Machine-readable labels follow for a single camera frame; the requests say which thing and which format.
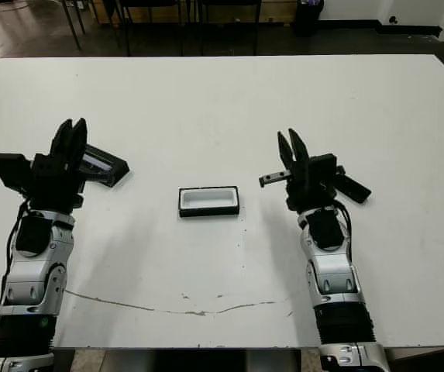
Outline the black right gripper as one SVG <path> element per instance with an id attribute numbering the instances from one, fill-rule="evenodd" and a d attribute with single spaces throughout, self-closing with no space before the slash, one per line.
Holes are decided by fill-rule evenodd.
<path id="1" fill-rule="evenodd" d="M 336 166 L 311 164 L 308 150 L 294 129 L 288 130 L 291 146 L 281 131 L 277 133 L 281 161 L 286 170 L 279 170 L 259 177 L 264 188 L 268 184 L 286 181 L 286 205 L 292 212 L 306 212 L 314 208 L 324 208 L 333 204 L 336 197 Z M 292 167 L 293 153 L 297 163 L 308 166 Z"/>

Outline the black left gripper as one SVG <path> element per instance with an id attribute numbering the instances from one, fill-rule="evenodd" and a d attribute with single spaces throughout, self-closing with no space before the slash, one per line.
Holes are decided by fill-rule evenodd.
<path id="1" fill-rule="evenodd" d="M 50 154 L 35 155 L 30 166 L 29 185 L 23 192 L 32 209 L 72 212 L 82 207 L 84 177 L 79 169 L 87 138 L 84 118 L 74 126 L 72 119 L 66 119 L 52 139 Z"/>

